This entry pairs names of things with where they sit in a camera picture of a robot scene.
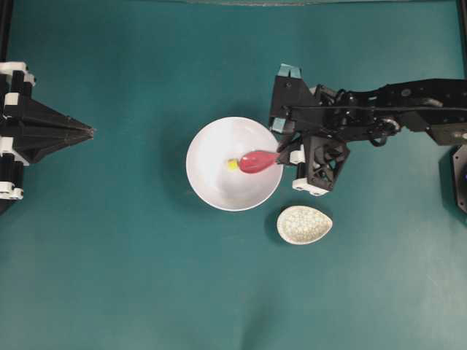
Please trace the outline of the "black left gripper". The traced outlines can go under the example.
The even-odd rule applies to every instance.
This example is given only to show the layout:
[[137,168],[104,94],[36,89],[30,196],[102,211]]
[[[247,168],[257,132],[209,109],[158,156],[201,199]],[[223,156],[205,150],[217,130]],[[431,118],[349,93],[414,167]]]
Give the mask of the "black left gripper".
[[24,62],[1,63],[1,199],[24,196],[25,167],[93,138],[93,128],[32,98]]

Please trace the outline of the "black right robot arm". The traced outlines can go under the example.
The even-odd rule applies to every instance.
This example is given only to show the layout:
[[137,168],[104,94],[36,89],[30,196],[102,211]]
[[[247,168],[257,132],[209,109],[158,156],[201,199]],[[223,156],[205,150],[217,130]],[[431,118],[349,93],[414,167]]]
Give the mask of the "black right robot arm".
[[276,162],[297,168],[293,189],[333,190],[350,142],[383,147],[407,128],[439,146],[466,144],[466,81],[424,79],[357,92],[307,86],[299,67],[282,64],[274,80],[269,129],[280,135]]

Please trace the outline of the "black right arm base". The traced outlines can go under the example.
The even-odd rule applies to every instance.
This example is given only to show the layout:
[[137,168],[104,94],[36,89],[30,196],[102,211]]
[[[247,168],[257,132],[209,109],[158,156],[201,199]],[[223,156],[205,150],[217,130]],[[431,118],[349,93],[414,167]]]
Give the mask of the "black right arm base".
[[439,178],[444,208],[466,220],[466,145],[453,147],[441,157]]

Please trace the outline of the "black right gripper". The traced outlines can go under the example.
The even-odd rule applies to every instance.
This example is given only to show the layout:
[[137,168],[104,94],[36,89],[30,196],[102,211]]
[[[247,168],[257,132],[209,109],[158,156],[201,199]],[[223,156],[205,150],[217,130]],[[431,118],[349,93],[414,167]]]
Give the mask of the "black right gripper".
[[333,190],[350,153],[325,124],[325,108],[336,101],[337,92],[323,85],[308,87],[301,69],[282,63],[275,77],[269,130],[280,135],[277,151],[297,144],[290,153],[290,165],[296,167],[292,188],[322,196]]

